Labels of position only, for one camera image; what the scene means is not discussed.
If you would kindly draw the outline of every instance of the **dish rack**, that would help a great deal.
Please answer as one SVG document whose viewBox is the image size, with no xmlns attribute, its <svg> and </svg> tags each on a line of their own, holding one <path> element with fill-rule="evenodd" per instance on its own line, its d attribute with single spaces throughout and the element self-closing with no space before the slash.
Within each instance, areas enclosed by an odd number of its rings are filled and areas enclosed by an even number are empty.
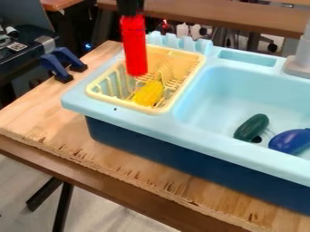
<svg viewBox="0 0 310 232">
<path fill-rule="evenodd" d="M 205 62 L 205 56 L 147 44 L 148 73 L 133 77 L 124 60 L 89 83 L 86 94 L 148 114 L 167 112 Z"/>
</svg>

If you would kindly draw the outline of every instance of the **red cylinder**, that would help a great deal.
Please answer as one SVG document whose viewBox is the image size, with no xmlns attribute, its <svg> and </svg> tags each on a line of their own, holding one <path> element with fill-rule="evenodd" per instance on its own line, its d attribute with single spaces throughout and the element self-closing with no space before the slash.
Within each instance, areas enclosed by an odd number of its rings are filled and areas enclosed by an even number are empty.
<svg viewBox="0 0 310 232">
<path fill-rule="evenodd" d="M 141 76 L 148 72 L 144 16 L 122 16 L 120 23 L 127 73 Z"/>
</svg>

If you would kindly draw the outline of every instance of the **light blue sink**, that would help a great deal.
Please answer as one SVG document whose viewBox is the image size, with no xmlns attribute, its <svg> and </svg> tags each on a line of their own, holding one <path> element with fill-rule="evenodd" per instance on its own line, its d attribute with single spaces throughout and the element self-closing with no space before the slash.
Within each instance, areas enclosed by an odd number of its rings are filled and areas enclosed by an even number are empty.
<svg viewBox="0 0 310 232">
<path fill-rule="evenodd" d="M 310 187 L 310 150 L 296 157 L 267 148 L 270 139 L 280 132 L 310 128 L 310 80 L 285 74 L 282 67 L 286 59 L 281 57 L 214 47 L 210 41 L 179 40 L 173 35 L 155 33 L 149 35 L 148 41 L 198 51 L 207 57 L 206 64 L 168 113 L 147 115 L 85 94 L 86 85 L 119 60 L 122 53 L 69 90 L 62 97 L 63 107 Z M 252 144 L 233 139 L 237 127 L 258 113 L 270 119 L 263 141 Z"/>
</svg>

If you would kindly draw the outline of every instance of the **wooden table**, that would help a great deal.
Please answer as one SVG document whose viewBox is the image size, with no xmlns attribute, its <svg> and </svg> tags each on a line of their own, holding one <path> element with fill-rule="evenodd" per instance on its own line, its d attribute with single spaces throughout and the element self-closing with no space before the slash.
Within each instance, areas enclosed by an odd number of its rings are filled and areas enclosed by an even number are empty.
<svg viewBox="0 0 310 232">
<path fill-rule="evenodd" d="M 116 1 L 98 0 L 98 7 L 116 10 Z M 217 0 L 146 0 L 144 9 L 152 17 L 298 39 L 310 17 L 308 10 Z"/>
<path fill-rule="evenodd" d="M 308 216 L 92 140 L 60 96 L 120 49 L 104 43 L 73 82 L 50 79 L 1 110 L 0 153 L 182 231 L 309 231 Z"/>
<path fill-rule="evenodd" d="M 60 11 L 83 0 L 41 0 L 45 11 Z"/>
</svg>

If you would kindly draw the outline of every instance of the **blue eggplant toy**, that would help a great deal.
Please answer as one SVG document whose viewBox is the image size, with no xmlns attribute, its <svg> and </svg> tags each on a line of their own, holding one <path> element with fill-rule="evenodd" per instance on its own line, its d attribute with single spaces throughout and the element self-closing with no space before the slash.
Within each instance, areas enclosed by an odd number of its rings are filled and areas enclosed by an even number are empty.
<svg viewBox="0 0 310 232">
<path fill-rule="evenodd" d="M 269 142 L 268 147 L 290 155 L 298 155 L 310 147 L 310 129 L 282 132 Z"/>
</svg>

